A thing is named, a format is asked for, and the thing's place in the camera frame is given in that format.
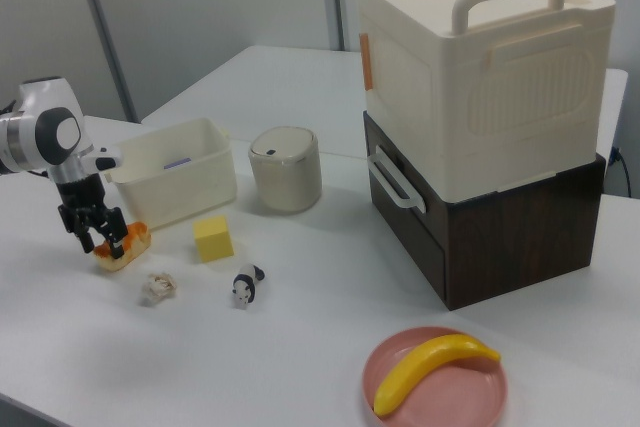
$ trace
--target crumpled paper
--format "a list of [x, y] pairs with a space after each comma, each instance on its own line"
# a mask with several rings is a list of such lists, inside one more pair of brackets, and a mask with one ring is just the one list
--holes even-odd
[[149, 280], [142, 287], [142, 292], [151, 302], [160, 302], [172, 296], [177, 288], [176, 281], [167, 273], [149, 274]]

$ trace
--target small white figurine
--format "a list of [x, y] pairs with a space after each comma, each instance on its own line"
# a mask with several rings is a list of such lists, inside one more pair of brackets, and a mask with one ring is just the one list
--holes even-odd
[[255, 265], [245, 265], [233, 279], [233, 293], [236, 305], [246, 309], [256, 296], [256, 282], [264, 279], [264, 272]]
[[169, 274], [149, 274], [149, 281], [142, 291], [151, 302], [159, 302], [172, 295], [177, 287], [176, 281]]

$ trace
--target wooden drawer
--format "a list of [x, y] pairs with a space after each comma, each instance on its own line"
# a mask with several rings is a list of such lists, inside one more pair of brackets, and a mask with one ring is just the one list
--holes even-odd
[[[590, 264], [602, 157], [550, 179], [450, 204], [366, 112], [364, 119], [370, 171], [378, 170], [370, 173], [373, 203], [449, 309]], [[394, 198], [407, 199], [408, 191], [424, 200], [424, 208], [397, 205]]]

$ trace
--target white basket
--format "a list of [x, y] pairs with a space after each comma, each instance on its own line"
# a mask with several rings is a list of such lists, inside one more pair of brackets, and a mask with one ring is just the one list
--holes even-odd
[[209, 119], [191, 120], [117, 145], [124, 162], [107, 174], [107, 180], [149, 228], [236, 197], [229, 139]]
[[614, 1], [357, 2], [367, 111], [442, 200], [593, 162]]

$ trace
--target yellow banana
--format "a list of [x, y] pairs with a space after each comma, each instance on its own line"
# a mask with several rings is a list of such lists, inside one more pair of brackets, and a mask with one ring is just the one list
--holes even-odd
[[418, 345], [384, 378], [376, 391], [373, 411], [379, 417], [390, 414], [427, 374], [447, 362], [469, 357], [500, 361], [500, 353], [465, 334], [443, 335]]

